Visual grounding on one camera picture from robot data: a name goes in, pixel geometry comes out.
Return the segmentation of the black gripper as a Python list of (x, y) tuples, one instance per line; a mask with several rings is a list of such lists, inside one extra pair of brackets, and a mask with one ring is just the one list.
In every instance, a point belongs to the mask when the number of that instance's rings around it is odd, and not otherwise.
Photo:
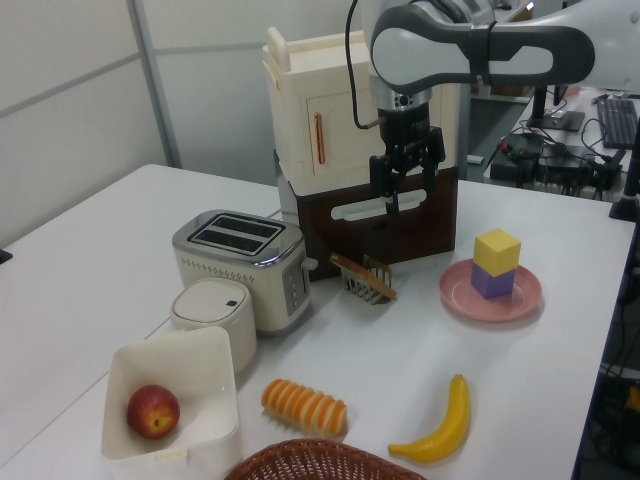
[(391, 104), (377, 111), (385, 154), (369, 159), (371, 192), (384, 200), (388, 215), (397, 216), (404, 161), (420, 161), (424, 190), (433, 194), (439, 164), (446, 159), (444, 138), (441, 128), (431, 124), (428, 101), (420, 96), (393, 95)]

